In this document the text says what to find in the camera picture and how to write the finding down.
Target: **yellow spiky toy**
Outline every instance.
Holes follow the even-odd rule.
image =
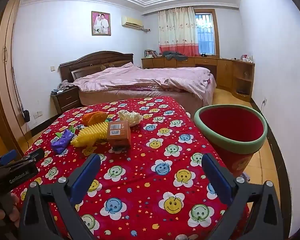
[[[74,147],[93,146],[97,140],[107,138],[108,123],[100,122],[80,130],[78,136],[71,141]]]

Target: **window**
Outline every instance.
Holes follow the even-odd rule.
[[[214,9],[195,9],[199,53],[219,57],[219,38]]]

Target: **metal screw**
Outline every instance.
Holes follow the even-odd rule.
[[[67,181],[67,178],[66,177],[60,177],[59,179],[58,179],[58,182],[59,183],[65,183]]]
[[[244,178],[243,177],[237,177],[236,179],[235,179],[238,183],[244,183]]]
[[[272,186],[273,186],[273,183],[272,183],[272,181],[267,180],[266,185],[267,185],[268,187],[272,187]]]
[[[35,181],[30,183],[30,187],[35,187],[35,186],[37,186],[37,183]]]

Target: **human hand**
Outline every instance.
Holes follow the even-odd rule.
[[[8,193],[11,194],[11,197],[13,199],[14,203],[19,203],[19,198],[17,197],[17,195],[13,194],[13,193]],[[5,217],[5,212],[0,209],[0,220],[2,220]],[[9,218],[12,222],[14,222],[14,225],[18,228],[19,227],[19,222],[20,222],[20,213],[17,209],[16,206],[13,206],[12,212],[9,215]]]

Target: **barcode label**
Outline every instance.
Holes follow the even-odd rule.
[[[120,130],[111,130],[110,135],[120,135]]]
[[[111,124],[110,125],[110,130],[116,130],[116,129],[121,129],[121,124]]]

